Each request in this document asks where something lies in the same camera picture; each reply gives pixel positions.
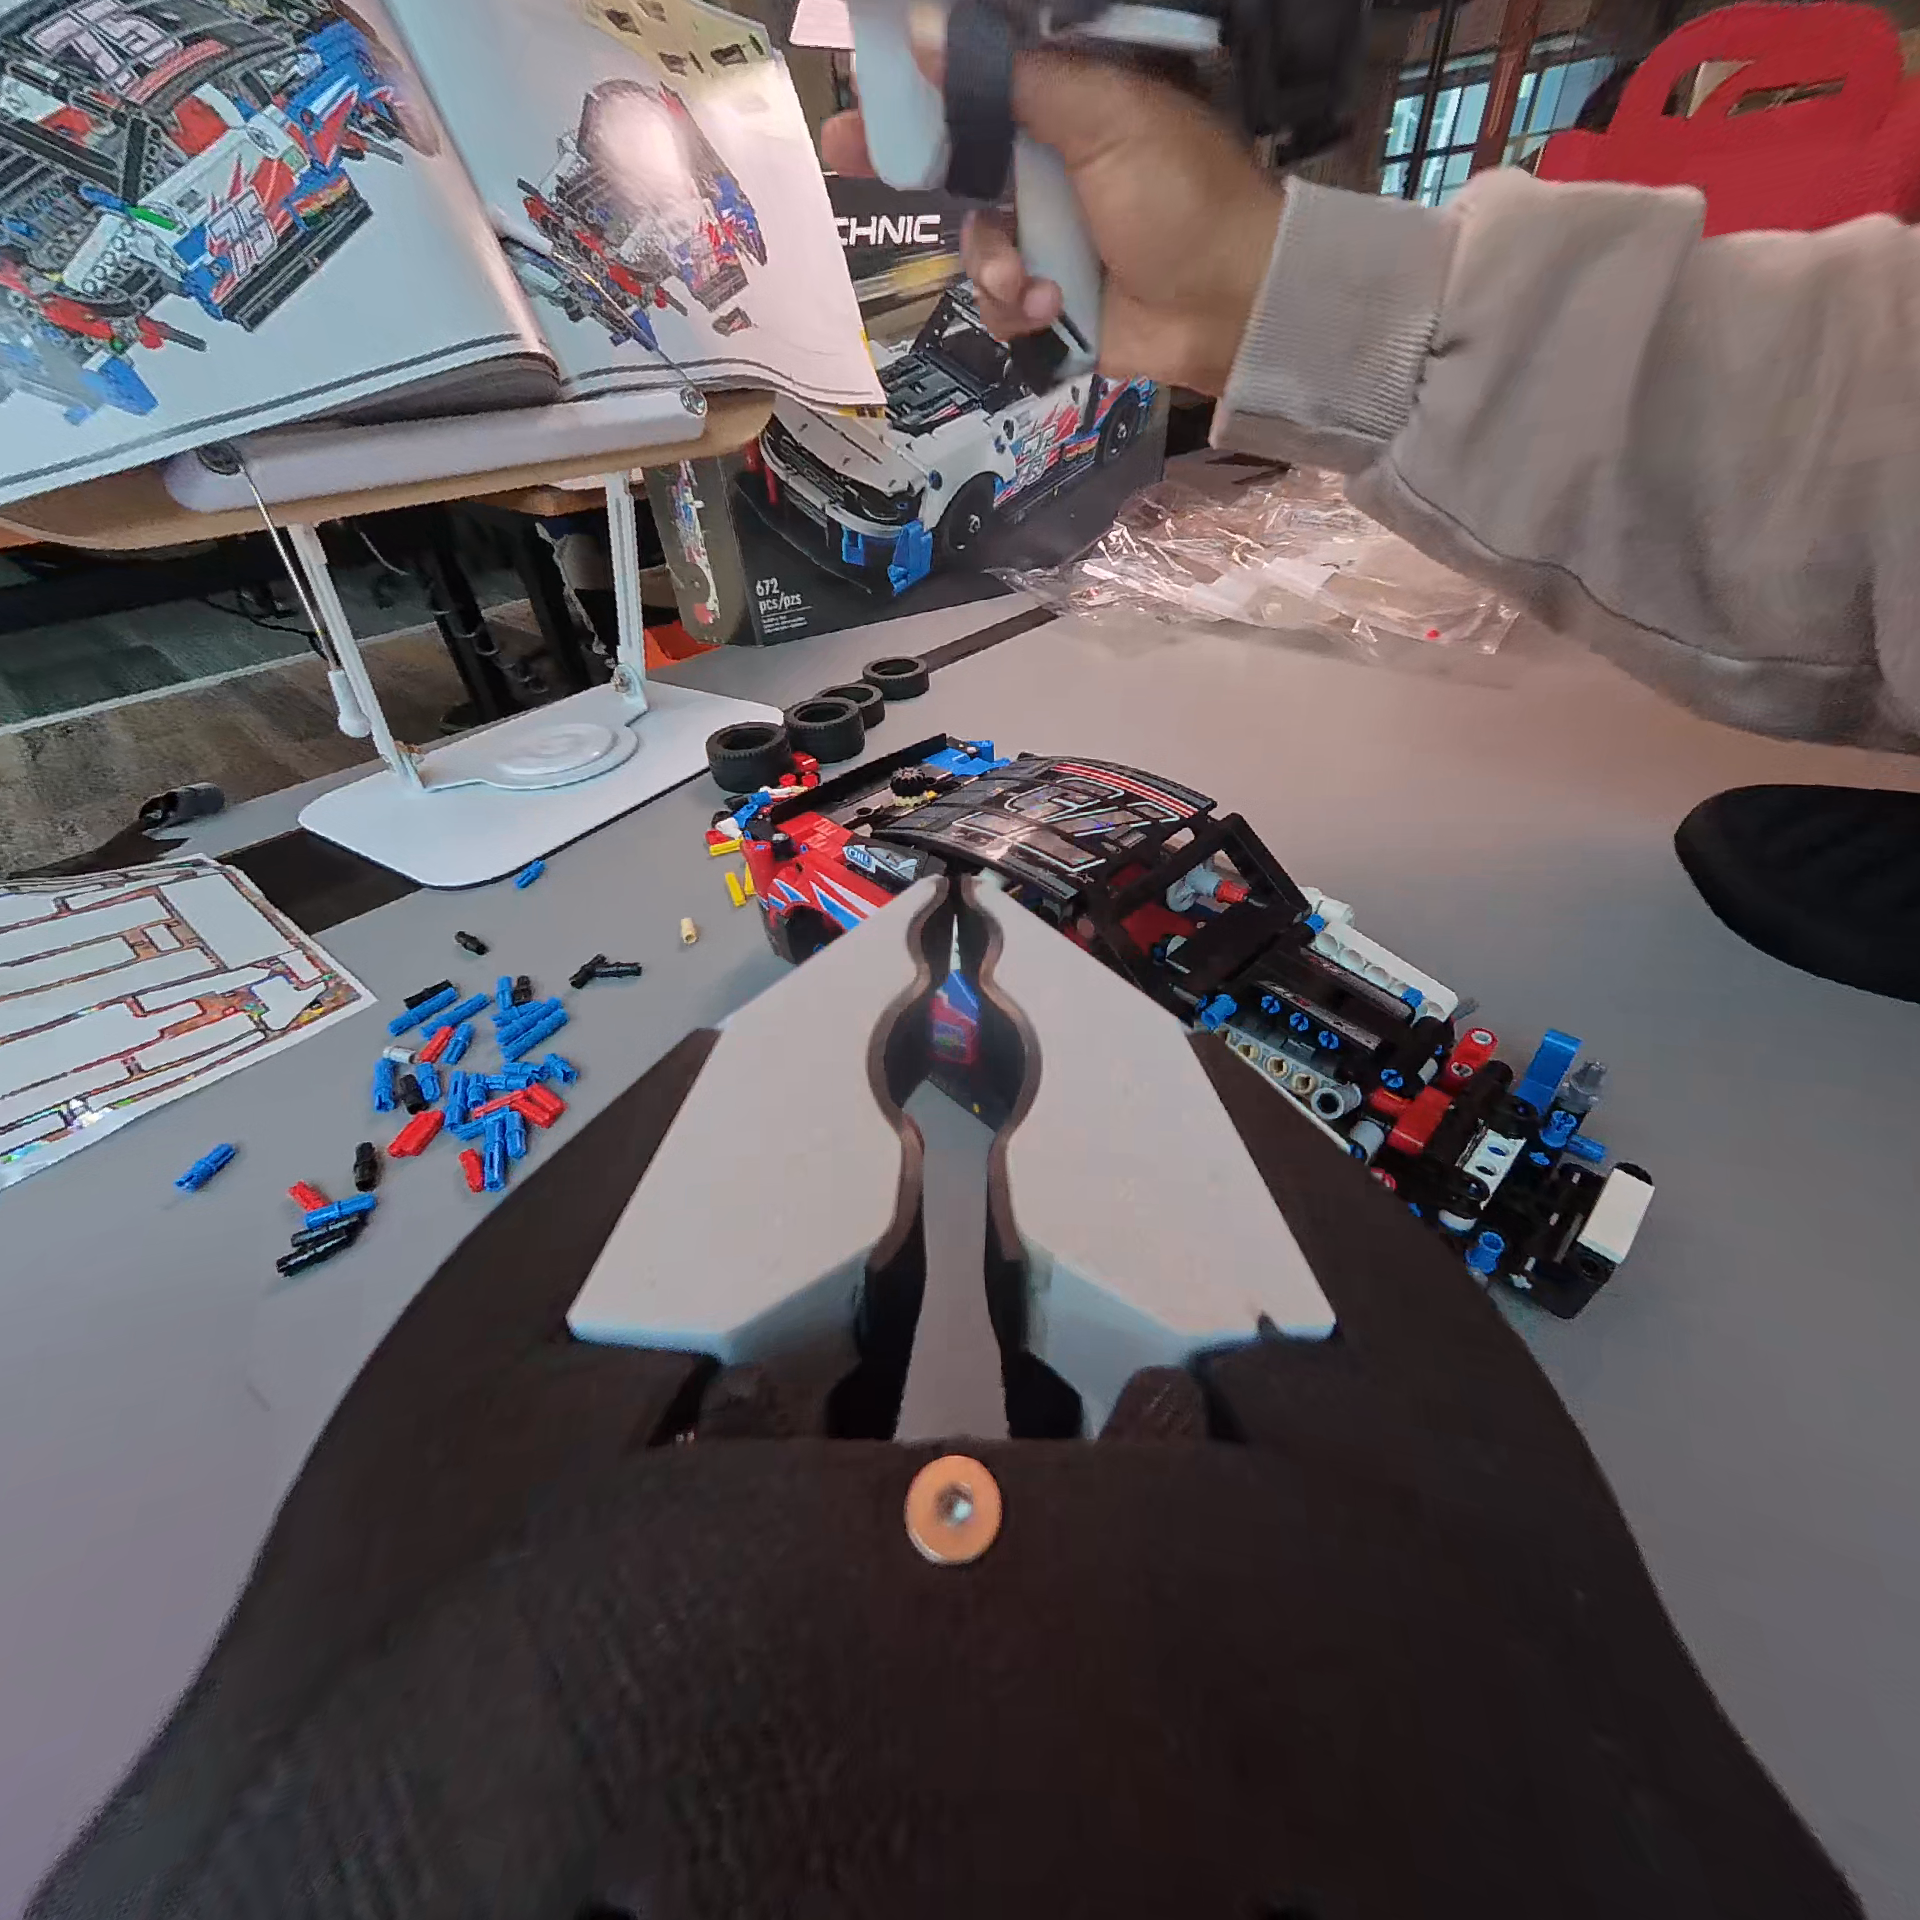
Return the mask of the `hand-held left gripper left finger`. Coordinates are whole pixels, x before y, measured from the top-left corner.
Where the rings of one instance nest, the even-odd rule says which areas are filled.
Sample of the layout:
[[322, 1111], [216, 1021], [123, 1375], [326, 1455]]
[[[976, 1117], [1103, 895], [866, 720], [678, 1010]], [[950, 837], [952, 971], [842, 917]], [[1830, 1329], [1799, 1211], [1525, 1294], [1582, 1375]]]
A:
[[925, 1287], [927, 1003], [952, 895], [918, 880], [735, 1010], [567, 1310], [597, 1346], [910, 1357]]

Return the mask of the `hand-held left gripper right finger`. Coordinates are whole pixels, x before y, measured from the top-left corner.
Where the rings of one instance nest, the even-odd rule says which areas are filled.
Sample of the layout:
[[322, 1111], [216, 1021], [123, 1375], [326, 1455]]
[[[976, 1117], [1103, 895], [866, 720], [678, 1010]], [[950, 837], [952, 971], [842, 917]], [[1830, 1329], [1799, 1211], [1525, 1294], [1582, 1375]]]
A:
[[1007, 1361], [1125, 1386], [1338, 1315], [1195, 1037], [1037, 915], [960, 882], [983, 1064], [1010, 1111], [987, 1175], [989, 1302]]

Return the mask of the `toy brick race car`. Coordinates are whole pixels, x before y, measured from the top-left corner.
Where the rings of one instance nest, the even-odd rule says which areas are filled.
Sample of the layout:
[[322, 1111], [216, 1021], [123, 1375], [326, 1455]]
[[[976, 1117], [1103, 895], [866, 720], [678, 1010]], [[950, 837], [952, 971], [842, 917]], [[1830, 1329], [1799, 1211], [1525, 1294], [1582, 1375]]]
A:
[[799, 966], [915, 880], [1003, 895], [1214, 1037], [1439, 1233], [1482, 1285], [1576, 1317], [1632, 1255], [1653, 1175], [1588, 1135], [1605, 1065], [1548, 1029], [1525, 1067], [1477, 1007], [1287, 875], [1208, 795], [1085, 755], [935, 735], [831, 775], [794, 755], [752, 851]]

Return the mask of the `person's right forearm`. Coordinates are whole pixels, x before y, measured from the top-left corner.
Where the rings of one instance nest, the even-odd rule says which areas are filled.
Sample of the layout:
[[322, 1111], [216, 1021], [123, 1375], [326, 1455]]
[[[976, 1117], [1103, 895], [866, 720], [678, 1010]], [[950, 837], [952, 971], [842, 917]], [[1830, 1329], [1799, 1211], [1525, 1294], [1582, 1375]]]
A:
[[1916, 752], [1918, 233], [1686, 187], [1296, 183], [1214, 443], [1733, 729]]

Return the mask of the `grey desk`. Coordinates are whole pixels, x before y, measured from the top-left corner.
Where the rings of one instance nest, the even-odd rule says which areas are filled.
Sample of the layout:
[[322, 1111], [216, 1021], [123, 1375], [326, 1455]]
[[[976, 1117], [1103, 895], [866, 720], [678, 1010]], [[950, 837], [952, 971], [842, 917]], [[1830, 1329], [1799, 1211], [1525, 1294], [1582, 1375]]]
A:
[[[872, 752], [952, 731], [1178, 777], [1474, 1000], [1519, 1064], [1554, 1027], [1610, 1065], [1592, 1133], [1651, 1171], [1644, 1233], [1574, 1321], [1516, 1323], [1722, 1705], [1863, 1907], [1916, 1917], [1916, 1008], [1748, 952], [1674, 858], [1709, 793], [1912, 790], [1916, 760], [1700, 722], [1530, 627], [1498, 657], [1391, 665], [1152, 619], [1020, 627], [1003, 600], [685, 677], [790, 705], [987, 619], [1012, 634], [941, 661]], [[439, 1166], [397, 1168], [363, 1247], [271, 1275], [285, 1189], [342, 1178], [403, 997], [642, 962], [579, 1001], [550, 1165], [782, 976], [703, 851], [715, 806], [701, 777], [523, 895], [415, 893], [326, 928], [374, 1007], [5, 1191], [5, 1917], [175, 1705], [326, 1417], [490, 1215]], [[179, 1191], [216, 1144], [232, 1165]]]

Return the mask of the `person's right hand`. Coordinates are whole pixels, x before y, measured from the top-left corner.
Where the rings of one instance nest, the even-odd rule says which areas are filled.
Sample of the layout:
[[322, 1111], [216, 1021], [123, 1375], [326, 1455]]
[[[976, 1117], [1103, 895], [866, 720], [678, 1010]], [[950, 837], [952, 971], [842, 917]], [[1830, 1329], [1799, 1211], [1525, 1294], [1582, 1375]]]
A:
[[1282, 183], [1167, 78], [1074, 50], [1020, 54], [1021, 134], [1055, 151], [1101, 267], [1106, 377], [1221, 399], [1277, 240]]

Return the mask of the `toy car set box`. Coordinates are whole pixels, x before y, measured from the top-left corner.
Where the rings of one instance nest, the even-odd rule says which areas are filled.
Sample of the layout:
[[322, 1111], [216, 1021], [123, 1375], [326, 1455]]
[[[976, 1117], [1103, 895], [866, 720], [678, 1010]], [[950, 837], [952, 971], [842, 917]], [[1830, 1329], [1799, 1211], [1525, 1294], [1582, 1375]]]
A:
[[647, 472], [687, 650], [773, 647], [1006, 592], [1085, 553], [1160, 479], [1150, 381], [1018, 370], [981, 323], [965, 206], [828, 176], [882, 410], [780, 399], [754, 441]]

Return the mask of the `pile of blue pins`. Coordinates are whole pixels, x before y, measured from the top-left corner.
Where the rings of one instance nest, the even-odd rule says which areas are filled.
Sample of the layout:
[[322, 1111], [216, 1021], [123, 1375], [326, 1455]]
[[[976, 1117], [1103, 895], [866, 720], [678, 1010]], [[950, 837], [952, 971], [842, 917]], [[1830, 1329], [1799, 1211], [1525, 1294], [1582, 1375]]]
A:
[[570, 1003], [526, 975], [490, 992], [452, 982], [408, 997], [368, 1078], [368, 1128], [333, 1185], [290, 1185], [293, 1230], [271, 1275], [300, 1280], [352, 1253], [397, 1168], [434, 1165], [472, 1200], [495, 1200], [564, 1123], [579, 1065], [559, 1049]]

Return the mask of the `pile of mixed small bricks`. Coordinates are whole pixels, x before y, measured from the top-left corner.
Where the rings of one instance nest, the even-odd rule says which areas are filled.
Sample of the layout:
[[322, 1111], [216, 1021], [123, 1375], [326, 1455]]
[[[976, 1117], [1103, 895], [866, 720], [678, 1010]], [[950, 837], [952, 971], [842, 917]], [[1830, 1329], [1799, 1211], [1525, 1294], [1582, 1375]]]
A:
[[782, 787], [763, 787], [711, 817], [703, 842], [709, 858], [722, 863], [722, 880], [734, 911], [756, 898], [752, 851], [763, 845], [762, 819], [786, 793], [788, 790]]

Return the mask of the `clear plastic bags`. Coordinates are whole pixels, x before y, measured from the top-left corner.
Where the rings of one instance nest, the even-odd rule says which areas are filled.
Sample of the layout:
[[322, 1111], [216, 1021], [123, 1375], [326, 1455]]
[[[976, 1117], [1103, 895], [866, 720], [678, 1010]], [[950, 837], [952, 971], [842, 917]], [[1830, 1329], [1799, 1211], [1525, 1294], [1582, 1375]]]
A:
[[1352, 507], [1332, 475], [1165, 479], [1083, 553], [995, 578], [1054, 613], [1296, 640], [1386, 665], [1498, 657], [1519, 611]]

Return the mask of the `white book stand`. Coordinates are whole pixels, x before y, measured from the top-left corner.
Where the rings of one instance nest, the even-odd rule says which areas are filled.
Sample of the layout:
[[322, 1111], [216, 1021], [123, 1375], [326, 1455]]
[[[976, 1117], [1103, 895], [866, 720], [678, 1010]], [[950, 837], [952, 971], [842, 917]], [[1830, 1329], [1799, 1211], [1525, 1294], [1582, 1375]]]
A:
[[[159, 469], [190, 513], [252, 505], [293, 544], [293, 575], [319, 625], [342, 729], [370, 736], [380, 775], [314, 801], [300, 825], [429, 890], [509, 879], [536, 858], [709, 770], [724, 729], [780, 731], [775, 707], [647, 680], [634, 473], [703, 433], [693, 387], [478, 416], [304, 425], [214, 441]], [[618, 650], [608, 683], [460, 736], [399, 744], [384, 714], [319, 544], [358, 495], [374, 507], [443, 505], [530, 485], [602, 482], [615, 561]]]

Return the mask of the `used sticker sheet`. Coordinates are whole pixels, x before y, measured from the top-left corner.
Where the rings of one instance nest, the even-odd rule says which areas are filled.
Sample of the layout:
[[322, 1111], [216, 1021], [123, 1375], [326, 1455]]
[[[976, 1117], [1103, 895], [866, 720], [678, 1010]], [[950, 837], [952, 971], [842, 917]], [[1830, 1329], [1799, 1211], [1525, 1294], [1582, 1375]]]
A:
[[207, 855], [2, 887], [2, 1186], [378, 997]]

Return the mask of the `red bag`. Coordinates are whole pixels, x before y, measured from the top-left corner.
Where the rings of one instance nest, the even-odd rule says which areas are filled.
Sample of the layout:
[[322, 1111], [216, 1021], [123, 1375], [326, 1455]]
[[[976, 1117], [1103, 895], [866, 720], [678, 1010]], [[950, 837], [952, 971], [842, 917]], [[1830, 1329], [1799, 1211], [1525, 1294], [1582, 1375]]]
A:
[[1702, 230], [1918, 219], [1918, 80], [1869, 5], [1735, 5], [1635, 71], [1610, 126], [1550, 135], [1536, 179], [1694, 187]]

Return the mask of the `dark cloth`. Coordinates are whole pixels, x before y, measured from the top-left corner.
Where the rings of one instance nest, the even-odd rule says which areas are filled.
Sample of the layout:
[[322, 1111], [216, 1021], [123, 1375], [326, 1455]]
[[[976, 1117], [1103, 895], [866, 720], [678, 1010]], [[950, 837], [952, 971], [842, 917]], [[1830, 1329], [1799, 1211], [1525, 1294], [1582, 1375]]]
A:
[[1722, 927], [1789, 970], [1918, 1001], [1918, 795], [1743, 784], [1682, 819], [1674, 851]]

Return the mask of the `open instruction booklet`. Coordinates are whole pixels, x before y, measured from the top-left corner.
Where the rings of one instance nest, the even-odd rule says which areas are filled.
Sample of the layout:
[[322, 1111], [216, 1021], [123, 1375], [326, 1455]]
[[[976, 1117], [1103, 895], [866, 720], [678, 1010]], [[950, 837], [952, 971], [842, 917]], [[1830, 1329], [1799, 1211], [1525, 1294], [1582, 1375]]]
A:
[[317, 424], [880, 410], [778, 41], [722, 5], [2, 8], [5, 505]]

